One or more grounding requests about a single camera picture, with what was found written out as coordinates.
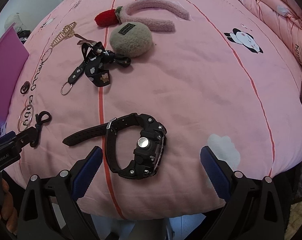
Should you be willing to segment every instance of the pink blanket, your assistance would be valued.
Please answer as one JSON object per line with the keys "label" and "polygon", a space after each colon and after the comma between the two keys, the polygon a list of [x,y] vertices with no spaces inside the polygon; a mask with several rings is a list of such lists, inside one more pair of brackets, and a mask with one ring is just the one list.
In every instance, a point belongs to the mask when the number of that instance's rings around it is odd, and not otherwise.
{"label": "pink blanket", "polygon": [[[55,35],[76,21],[76,33],[111,49],[108,39],[115,26],[99,28],[94,18],[132,1],[64,0],[32,32],[7,131],[17,132],[19,114],[31,101],[35,113],[48,111],[52,121],[43,127],[39,146],[25,147],[20,162],[6,169],[15,181],[25,187],[35,173],[45,178],[70,169],[95,145],[103,147],[103,141],[68,147],[63,138],[132,112],[154,116],[168,131],[159,171],[151,178],[129,180],[113,174],[104,160],[78,201],[87,213],[143,220],[223,206],[200,163],[205,145],[233,170],[256,179],[302,161],[302,69],[283,42],[238,0],[169,0],[188,10],[189,21],[166,10],[137,12],[137,17],[171,20],[176,31],[152,32],[149,52],[126,69],[110,68],[111,85],[99,89],[82,76],[68,95],[61,95],[61,86],[83,56],[79,39],[72,37],[40,64]],[[27,80],[31,90],[21,95]],[[118,136],[121,168],[133,159],[139,131],[129,128]]]}
{"label": "pink blanket", "polygon": [[302,65],[302,10],[295,0],[239,0],[270,27]]}

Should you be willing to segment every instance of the human hand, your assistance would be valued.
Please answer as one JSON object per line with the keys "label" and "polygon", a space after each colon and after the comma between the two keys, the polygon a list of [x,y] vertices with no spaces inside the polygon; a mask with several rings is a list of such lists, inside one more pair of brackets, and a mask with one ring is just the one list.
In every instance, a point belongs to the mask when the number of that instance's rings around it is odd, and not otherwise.
{"label": "human hand", "polygon": [[4,200],[0,220],[2,218],[7,221],[7,230],[16,235],[18,230],[18,213],[13,206],[13,197],[9,192],[9,185],[4,179],[2,179],[2,189],[4,191]]}

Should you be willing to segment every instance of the purple folder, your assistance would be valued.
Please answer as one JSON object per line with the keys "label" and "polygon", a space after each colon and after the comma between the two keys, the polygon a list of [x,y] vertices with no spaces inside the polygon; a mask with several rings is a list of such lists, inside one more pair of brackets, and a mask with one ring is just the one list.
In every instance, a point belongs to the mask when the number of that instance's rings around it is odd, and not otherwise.
{"label": "purple folder", "polygon": [[5,122],[8,116],[15,85],[29,57],[13,25],[0,39],[0,122]]}

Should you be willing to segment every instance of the black wristwatch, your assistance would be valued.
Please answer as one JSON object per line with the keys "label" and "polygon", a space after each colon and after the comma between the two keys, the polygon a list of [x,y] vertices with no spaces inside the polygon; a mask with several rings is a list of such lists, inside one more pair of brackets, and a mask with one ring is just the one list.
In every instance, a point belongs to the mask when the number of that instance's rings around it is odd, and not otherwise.
{"label": "black wristwatch", "polygon": [[[140,132],[137,147],[133,151],[134,160],[131,160],[126,168],[121,169],[115,153],[116,137],[120,130],[134,125],[141,126],[143,130]],[[144,179],[154,176],[157,172],[166,142],[166,133],[165,127],[154,117],[148,114],[132,113],[76,132],[65,138],[63,143],[74,146],[85,140],[105,135],[105,157],[110,170],[126,179]]]}

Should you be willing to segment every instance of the blue gripper pad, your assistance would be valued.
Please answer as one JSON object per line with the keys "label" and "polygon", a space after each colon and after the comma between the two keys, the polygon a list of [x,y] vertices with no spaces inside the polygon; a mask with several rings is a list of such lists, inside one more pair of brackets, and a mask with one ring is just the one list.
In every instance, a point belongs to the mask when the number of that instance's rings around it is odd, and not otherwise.
{"label": "blue gripper pad", "polygon": [[200,160],[219,198],[228,202],[231,198],[230,181],[219,166],[219,161],[208,146],[201,149]]}
{"label": "blue gripper pad", "polygon": [[9,141],[14,137],[15,137],[15,132],[14,131],[8,132],[7,134],[0,137],[0,144],[5,143],[6,141]]}
{"label": "blue gripper pad", "polygon": [[78,172],[77,176],[73,179],[71,195],[74,201],[84,197],[84,194],[87,192],[95,174],[102,164],[102,160],[102,149],[98,146],[95,146],[85,160],[77,162],[81,163],[83,166]]}

